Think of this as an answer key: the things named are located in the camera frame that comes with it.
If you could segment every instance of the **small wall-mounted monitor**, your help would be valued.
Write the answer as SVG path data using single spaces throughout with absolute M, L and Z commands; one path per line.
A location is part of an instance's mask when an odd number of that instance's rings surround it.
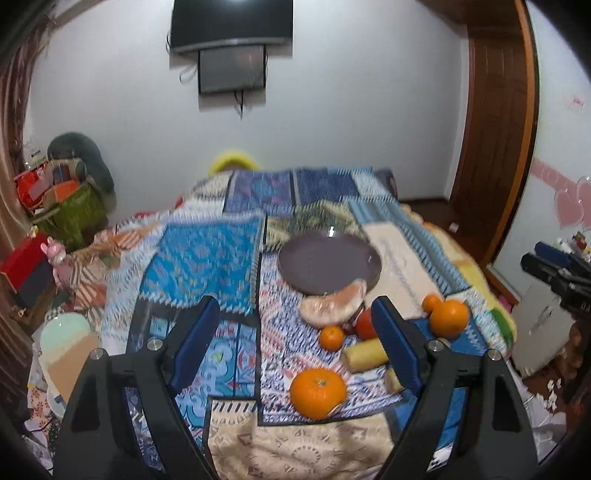
M 199 93 L 263 89 L 267 82 L 263 45 L 210 48 L 199 51 Z
M 293 0 L 175 0 L 170 51 L 290 42 Z

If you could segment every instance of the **green basket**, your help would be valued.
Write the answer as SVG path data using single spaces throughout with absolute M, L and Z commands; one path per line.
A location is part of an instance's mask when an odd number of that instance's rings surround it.
M 62 202 L 33 217 L 32 222 L 73 251 L 92 243 L 95 233 L 106 226 L 107 214 L 98 193 L 89 183 L 83 183 Z

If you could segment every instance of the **bed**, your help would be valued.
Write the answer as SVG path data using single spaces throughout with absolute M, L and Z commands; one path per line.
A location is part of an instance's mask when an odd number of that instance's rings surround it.
M 429 337 L 422 298 L 439 292 L 471 309 L 451 348 L 477 355 L 495 348 L 506 358 L 517 339 L 511 315 L 488 290 L 482 272 L 444 231 L 424 223 L 395 197 L 393 177 L 370 168 L 234 171 L 208 177 L 174 210 L 136 216 L 99 232 L 74 253 L 72 295 L 48 312 L 83 313 L 110 355 L 164 338 L 179 309 L 202 295 L 217 298 L 222 321 L 192 383 L 176 398 L 198 448 L 228 480 L 366 478 L 378 471 L 416 398 L 391 395 L 380 367 L 350 374 L 338 353 L 322 350 L 298 312 L 303 295 L 281 277 L 277 255 L 295 235 L 334 226 L 369 241 L 382 273 L 366 304 L 387 295 Z M 348 336 L 345 345 L 355 343 Z M 291 406 L 288 389 L 302 369 L 343 375 L 349 397 L 329 422 L 313 422 Z M 29 430 L 50 468 L 59 419 L 44 380 L 31 370 Z M 162 470 L 133 388 L 125 392 L 147 465 Z M 465 392 L 456 389 L 431 467 L 445 462 Z

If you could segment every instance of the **pink heart decal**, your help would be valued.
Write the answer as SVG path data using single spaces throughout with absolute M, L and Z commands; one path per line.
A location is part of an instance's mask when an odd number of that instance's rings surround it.
M 560 228 L 581 223 L 584 216 L 583 205 L 573 200 L 568 190 L 560 190 L 554 195 L 554 209 L 560 222 Z
M 591 227 L 591 179 L 583 177 L 577 183 L 577 198 L 583 206 L 583 228 Z

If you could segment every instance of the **heart wall sticker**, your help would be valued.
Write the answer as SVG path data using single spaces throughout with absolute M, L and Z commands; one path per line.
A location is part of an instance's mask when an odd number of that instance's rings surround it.
M 591 178 L 582 177 L 577 183 L 558 170 L 534 157 L 530 173 L 554 191 L 554 211 L 560 228 L 583 224 L 591 228 Z

